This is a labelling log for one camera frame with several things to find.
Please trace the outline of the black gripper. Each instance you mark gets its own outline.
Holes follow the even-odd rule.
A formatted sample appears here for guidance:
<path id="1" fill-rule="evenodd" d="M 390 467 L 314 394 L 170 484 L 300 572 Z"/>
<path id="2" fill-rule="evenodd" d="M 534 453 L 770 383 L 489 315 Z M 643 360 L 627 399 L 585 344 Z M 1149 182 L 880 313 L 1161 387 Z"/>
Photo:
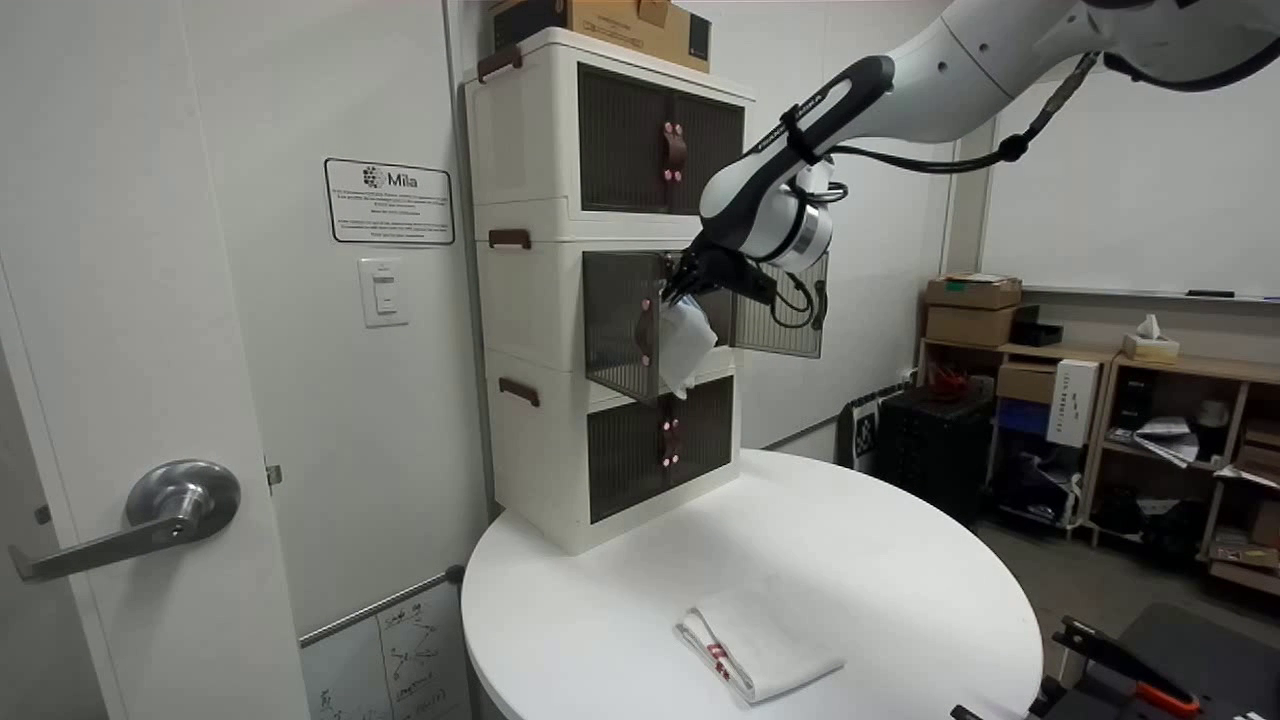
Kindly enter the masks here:
<path id="1" fill-rule="evenodd" d="M 664 290 L 666 301 L 702 297 L 702 294 L 737 294 L 754 304 L 776 301 L 776 281 L 758 271 L 749 257 L 729 253 L 718 245 L 690 245 L 680 253 L 676 271 Z"/>

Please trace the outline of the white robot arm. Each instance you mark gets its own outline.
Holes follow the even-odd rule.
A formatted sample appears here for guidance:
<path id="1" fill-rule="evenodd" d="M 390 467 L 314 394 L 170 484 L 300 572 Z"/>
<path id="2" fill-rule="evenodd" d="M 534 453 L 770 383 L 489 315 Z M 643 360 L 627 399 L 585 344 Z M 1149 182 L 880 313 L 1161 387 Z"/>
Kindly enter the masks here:
<path id="1" fill-rule="evenodd" d="M 698 193 L 698 232 L 664 301 L 737 294 L 767 304 L 767 271 L 827 253 L 817 169 L 859 135 L 948 144 L 1009 108 L 1047 69 L 1112 73 L 1169 92 L 1216 92 L 1280 51 L 1280 0 L 953 0 L 924 32 L 873 51 L 793 105 L 767 135 Z"/>

